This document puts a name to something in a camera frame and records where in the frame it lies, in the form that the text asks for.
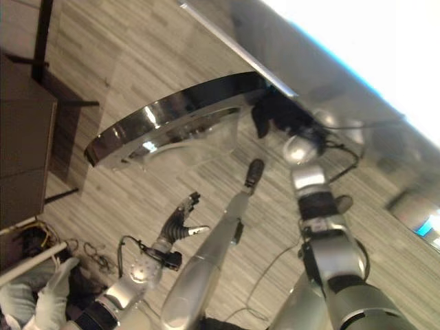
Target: silver cylinder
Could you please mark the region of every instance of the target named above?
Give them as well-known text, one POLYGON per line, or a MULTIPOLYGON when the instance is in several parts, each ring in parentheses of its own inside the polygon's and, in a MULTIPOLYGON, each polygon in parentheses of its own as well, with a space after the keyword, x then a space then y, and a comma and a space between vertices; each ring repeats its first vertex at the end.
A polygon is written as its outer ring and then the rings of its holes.
POLYGON ((394 303, 376 287, 355 285, 334 293, 325 285, 324 291, 334 329, 341 327, 350 330, 415 329, 394 303), (386 324, 406 326, 387 328, 384 327, 386 324))
POLYGON ((327 323, 329 317, 321 288, 310 283, 303 273, 269 330, 326 329, 327 323))

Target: wooden cabinet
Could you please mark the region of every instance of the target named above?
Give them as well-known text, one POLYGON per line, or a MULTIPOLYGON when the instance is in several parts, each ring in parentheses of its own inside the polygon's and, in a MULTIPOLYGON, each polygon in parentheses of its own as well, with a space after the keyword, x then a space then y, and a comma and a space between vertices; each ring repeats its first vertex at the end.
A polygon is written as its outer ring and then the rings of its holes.
POLYGON ((56 99, 0 57, 0 228, 5 228, 43 211, 56 99))

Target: black cable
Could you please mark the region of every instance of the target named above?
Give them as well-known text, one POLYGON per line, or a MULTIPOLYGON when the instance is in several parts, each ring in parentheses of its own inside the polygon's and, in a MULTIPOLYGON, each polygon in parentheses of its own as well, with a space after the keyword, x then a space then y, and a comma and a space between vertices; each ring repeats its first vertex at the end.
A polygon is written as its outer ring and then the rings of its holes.
POLYGON ((334 175, 332 178, 329 179, 330 184, 335 182, 336 180, 340 179, 341 177, 343 177, 344 175, 346 175, 347 173, 349 173, 350 171, 354 170, 355 168, 357 168, 359 166, 359 162, 360 162, 362 156, 359 156, 357 153, 355 153, 351 149, 347 148, 345 146, 345 144, 343 144, 343 143, 337 144, 334 141, 328 140, 325 143, 325 147, 328 149, 337 149, 337 150, 344 151, 345 153, 348 153, 349 155, 351 155, 351 157, 353 157, 353 162, 349 166, 347 166, 344 170, 342 170, 337 175, 334 175))
POLYGON ((141 240, 135 239, 133 236, 124 235, 123 237, 121 237, 121 239, 119 240, 119 244, 118 244, 118 278, 121 278, 124 273, 124 269, 123 269, 123 265, 122 265, 122 246, 125 245, 125 242, 124 242, 125 239, 130 239, 130 240, 134 241, 139 248, 142 244, 141 240))
POLYGON ((93 244, 87 241, 82 241, 80 239, 66 239, 65 240, 67 246, 69 247, 70 253, 74 253, 78 250, 80 246, 80 242, 82 243, 82 250, 84 254, 88 256, 94 263, 98 264, 99 271, 103 274, 113 274, 115 263, 105 256, 104 254, 98 253, 98 250, 101 250, 105 247, 95 247, 93 244))
POLYGON ((288 251, 294 249, 296 246, 298 246, 298 244, 300 243, 300 237, 298 237, 298 240, 292 244, 289 247, 286 247, 283 251, 281 251, 279 254, 277 254, 275 256, 275 258, 270 262, 270 264, 264 269, 263 273, 261 273, 260 277, 258 278, 258 280, 256 280, 254 286, 252 287, 252 289, 250 290, 249 295, 246 298, 245 301, 245 306, 237 309, 236 311, 233 311, 223 322, 226 323, 227 321, 229 321, 229 319, 231 319, 233 316, 237 315, 238 313, 242 312, 242 311, 247 311, 249 314, 251 314, 252 316, 254 316, 255 318, 257 318, 258 320, 262 320, 264 322, 268 322, 269 318, 267 316, 265 316, 263 313, 257 311, 256 309, 253 309, 249 306, 250 300, 252 298, 252 296, 254 295, 254 292, 256 290, 256 288, 259 286, 260 282, 263 280, 263 278, 266 276, 266 274, 270 271, 270 269, 272 268, 272 266, 275 264, 275 262, 277 262, 277 260, 282 257, 285 253, 287 253, 288 251))

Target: gray floor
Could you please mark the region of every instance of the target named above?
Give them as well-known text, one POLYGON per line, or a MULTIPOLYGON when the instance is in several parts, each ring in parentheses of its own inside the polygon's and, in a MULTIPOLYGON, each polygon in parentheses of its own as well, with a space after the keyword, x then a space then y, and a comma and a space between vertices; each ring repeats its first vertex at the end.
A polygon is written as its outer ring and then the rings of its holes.
MULTIPOLYGON (((76 237, 104 246, 102 252, 116 260, 116 245, 123 234, 153 242, 163 221, 194 190, 202 198, 189 222, 214 226, 229 198, 240 189, 248 163, 256 156, 266 159, 267 170, 248 208, 242 242, 230 250, 207 314, 223 320, 241 308, 270 261, 298 242, 298 211, 280 156, 281 136, 273 134, 257 142, 250 117, 244 113, 234 151, 211 154, 200 166, 176 168, 171 155, 158 158, 159 163, 146 170, 133 164, 113 172, 88 168, 83 151, 97 132, 141 106, 250 68, 173 0, 55 0, 47 60, 49 70, 76 93, 101 104, 99 109, 84 108, 78 124, 67 181, 80 186, 80 194, 51 203, 42 216, 64 239, 76 237)), ((324 159, 330 173, 348 162, 337 153, 324 159)), ((47 195, 65 187, 50 175, 47 195)), ((370 252, 371 283, 383 289, 419 329, 438 329, 440 256, 385 211, 384 205, 398 189, 368 166, 343 177, 333 189, 337 195, 354 197, 347 217, 370 252)), ((200 235, 175 247, 187 261, 203 239, 200 235)), ((127 260, 134 255, 133 249, 127 260)), ((92 263, 90 268, 107 283, 116 277, 99 275, 92 263)), ((302 271, 293 249, 262 280, 251 306, 272 319, 302 271)), ((146 295, 154 310, 160 310, 176 277, 166 272, 157 290, 146 295)), ((152 320, 158 329, 157 318, 152 320)), ((231 322, 248 329, 267 327, 246 312, 231 322)))

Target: wire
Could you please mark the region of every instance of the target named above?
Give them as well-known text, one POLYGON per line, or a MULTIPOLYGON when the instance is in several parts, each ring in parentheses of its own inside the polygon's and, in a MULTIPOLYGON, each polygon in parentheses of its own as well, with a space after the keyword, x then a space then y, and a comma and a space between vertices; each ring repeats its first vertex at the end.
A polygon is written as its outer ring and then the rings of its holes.
POLYGON ((258 278, 258 280, 256 280, 254 286, 252 287, 252 289, 250 290, 250 293, 247 295, 246 301, 245 301, 245 306, 237 309, 236 311, 233 311, 223 322, 226 323, 227 321, 229 321, 233 316, 237 315, 238 313, 242 312, 242 311, 247 311, 249 314, 251 314, 252 316, 254 316, 256 319, 258 320, 262 320, 264 322, 269 322, 269 318, 264 315, 263 313, 261 313, 260 311, 257 311, 254 308, 251 308, 249 306, 250 300, 252 298, 252 296, 254 295, 254 292, 256 290, 256 288, 260 285, 260 282, 263 280, 263 278, 265 278, 265 276, 267 275, 267 273, 270 271, 270 269, 272 268, 272 266, 275 264, 275 262, 277 262, 277 260, 279 258, 281 258, 285 253, 287 253, 288 251, 294 249, 296 246, 298 246, 298 244, 300 243, 301 237, 298 237, 297 241, 292 244, 289 247, 286 247, 283 251, 281 251, 280 253, 278 253, 275 258, 270 262, 270 264, 264 269, 263 273, 261 273, 260 277, 258 278))
POLYGON ((66 239, 66 244, 69 246, 70 253, 74 253, 78 250, 80 242, 82 243, 82 250, 86 256, 88 256, 94 263, 98 264, 99 271, 103 274, 114 274, 114 268, 116 264, 104 254, 98 253, 99 250, 105 248, 105 245, 102 247, 95 247, 90 242, 81 241, 80 239, 66 239))
POLYGON ((338 143, 336 143, 334 141, 330 141, 330 140, 327 140, 325 142, 325 146, 328 149, 337 149, 337 150, 344 151, 345 153, 348 153, 349 155, 351 155, 351 157, 353 157, 353 162, 349 166, 347 166, 344 170, 342 170, 337 175, 334 175, 332 178, 329 179, 330 184, 335 182, 336 180, 339 180, 341 177, 348 174, 349 172, 351 172, 352 170, 354 170, 355 168, 357 168, 359 166, 359 162, 363 156, 363 153, 361 156, 359 156, 357 153, 355 153, 351 149, 347 148, 345 146, 345 144, 343 144, 343 143, 338 144, 338 143))
POLYGON ((122 246, 125 245, 125 239, 130 239, 134 241, 139 248, 142 244, 141 240, 135 239, 133 236, 124 235, 123 237, 121 237, 118 244, 118 278, 121 278, 124 273, 124 268, 122 264, 122 246))

